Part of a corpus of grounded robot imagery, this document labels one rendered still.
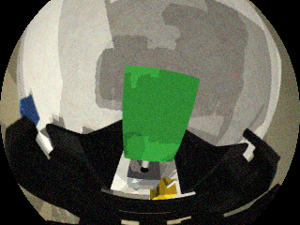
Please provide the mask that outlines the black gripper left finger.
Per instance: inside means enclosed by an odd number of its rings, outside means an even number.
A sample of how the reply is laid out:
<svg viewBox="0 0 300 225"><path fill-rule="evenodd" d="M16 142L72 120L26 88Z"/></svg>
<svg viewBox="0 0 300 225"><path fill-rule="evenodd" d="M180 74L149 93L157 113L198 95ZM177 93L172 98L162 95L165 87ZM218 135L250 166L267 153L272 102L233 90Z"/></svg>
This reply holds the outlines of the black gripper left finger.
<svg viewBox="0 0 300 225"><path fill-rule="evenodd" d="M123 120L89 134L80 134L54 124L46 125L46 132L53 146L85 161L102 188L110 191L124 151Z"/></svg>

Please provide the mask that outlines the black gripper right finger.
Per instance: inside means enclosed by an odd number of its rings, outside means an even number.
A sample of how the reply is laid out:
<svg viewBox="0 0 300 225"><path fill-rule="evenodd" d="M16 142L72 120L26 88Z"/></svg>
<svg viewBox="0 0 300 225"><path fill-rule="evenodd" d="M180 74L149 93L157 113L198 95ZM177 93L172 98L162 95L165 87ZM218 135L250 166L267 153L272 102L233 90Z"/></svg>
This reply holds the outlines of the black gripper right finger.
<svg viewBox="0 0 300 225"><path fill-rule="evenodd" d="M173 157L176 162L177 176L179 176L177 180L179 180L180 194L194 191L196 185L210 176L222 161L226 158L235 158L236 155L239 157L245 154L247 149L246 142L214 146L187 129L179 150Z"/></svg>

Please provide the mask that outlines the blue tray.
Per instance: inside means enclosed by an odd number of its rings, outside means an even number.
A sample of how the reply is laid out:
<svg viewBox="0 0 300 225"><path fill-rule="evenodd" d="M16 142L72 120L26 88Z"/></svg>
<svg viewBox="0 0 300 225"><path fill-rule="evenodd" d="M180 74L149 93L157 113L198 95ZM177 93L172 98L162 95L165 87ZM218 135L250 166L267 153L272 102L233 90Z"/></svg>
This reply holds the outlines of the blue tray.
<svg viewBox="0 0 300 225"><path fill-rule="evenodd" d="M38 116L37 108L35 108L31 95L22 99L20 98L20 113L22 116L30 117L30 120L34 121L35 127L37 126L40 116Z"/></svg>

